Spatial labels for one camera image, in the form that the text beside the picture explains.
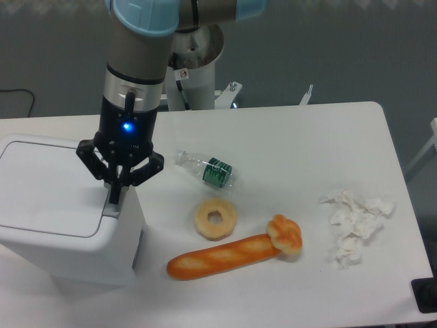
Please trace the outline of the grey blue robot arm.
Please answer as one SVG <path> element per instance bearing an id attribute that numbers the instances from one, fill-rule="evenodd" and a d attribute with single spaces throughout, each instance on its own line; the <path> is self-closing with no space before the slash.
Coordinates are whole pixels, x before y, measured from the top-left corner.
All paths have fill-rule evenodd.
<path id="1" fill-rule="evenodd" d="M 109 203 L 163 170 L 152 135 L 174 34 L 260 15 L 265 1 L 107 1 L 111 44 L 100 123 L 76 153 L 109 189 Z"/>

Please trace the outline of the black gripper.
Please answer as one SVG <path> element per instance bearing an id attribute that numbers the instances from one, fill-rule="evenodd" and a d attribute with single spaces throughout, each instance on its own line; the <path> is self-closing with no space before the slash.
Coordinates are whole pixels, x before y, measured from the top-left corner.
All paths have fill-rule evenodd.
<path id="1" fill-rule="evenodd" d="M 161 172 L 164 157 L 155 153 L 152 136 L 158 111 L 133 111 L 102 99 L 98 132 L 92 139 L 81 140 L 76 155 L 96 180 L 109 185 L 109 203 L 119 204 L 121 193 L 137 187 Z M 99 153 L 108 167 L 95 153 Z"/>

